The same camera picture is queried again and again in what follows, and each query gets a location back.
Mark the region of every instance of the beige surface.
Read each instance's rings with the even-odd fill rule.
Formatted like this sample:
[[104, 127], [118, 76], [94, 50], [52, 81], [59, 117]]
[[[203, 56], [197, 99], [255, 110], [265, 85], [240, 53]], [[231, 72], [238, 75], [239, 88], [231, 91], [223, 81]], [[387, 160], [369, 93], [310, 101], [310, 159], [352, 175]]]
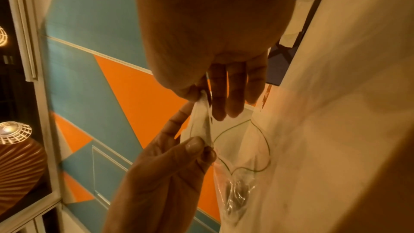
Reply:
[[254, 113], [276, 144], [257, 232], [414, 232], [413, 32], [412, 0], [322, 0]]

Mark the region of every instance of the wall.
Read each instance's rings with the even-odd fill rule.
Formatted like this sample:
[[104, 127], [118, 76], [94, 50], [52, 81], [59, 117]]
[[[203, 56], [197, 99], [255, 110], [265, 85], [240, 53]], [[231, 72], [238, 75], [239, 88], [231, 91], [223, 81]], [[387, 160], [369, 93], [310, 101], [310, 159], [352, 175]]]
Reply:
[[[144, 57], [135, 0], [34, 0], [66, 210], [102, 229], [131, 163], [184, 100]], [[218, 232], [212, 170], [189, 232]]]

